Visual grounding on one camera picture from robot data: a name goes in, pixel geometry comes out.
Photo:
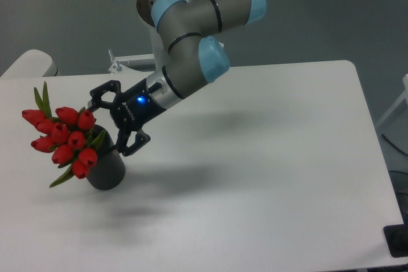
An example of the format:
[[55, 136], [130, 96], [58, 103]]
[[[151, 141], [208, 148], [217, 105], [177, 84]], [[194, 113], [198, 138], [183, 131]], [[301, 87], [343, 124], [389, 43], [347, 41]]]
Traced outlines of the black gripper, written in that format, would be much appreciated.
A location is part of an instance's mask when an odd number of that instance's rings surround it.
[[[115, 94], [112, 102], [103, 100], [103, 96], [108, 92]], [[120, 81], [110, 80], [92, 89], [89, 94], [91, 100], [88, 102], [87, 110], [96, 111], [100, 108], [110, 110], [110, 115], [119, 129], [115, 148], [124, 157], [133, 155], [150, 141], [150, 136], [141, 128], [166, 111], [150, 95], [146, 79], [124, 92], [121, 91]], [[135, 133], [135, 137], [132, 144], [129, 144], [132, 132]]]

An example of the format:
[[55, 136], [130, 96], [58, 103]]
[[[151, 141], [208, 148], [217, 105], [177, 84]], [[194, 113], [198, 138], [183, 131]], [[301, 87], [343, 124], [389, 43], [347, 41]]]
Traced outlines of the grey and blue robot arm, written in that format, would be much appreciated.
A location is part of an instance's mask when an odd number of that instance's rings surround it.
[[168, 61], [127, 90], [109, 81], [91, 90], [89, 109], [107, 109], [116, 150], [129, 156], [149, 142], [143, 125], [214, 82], [230, 68], [216, 34], [261, 20], [266, 0], [153, 0], [152, 24]]

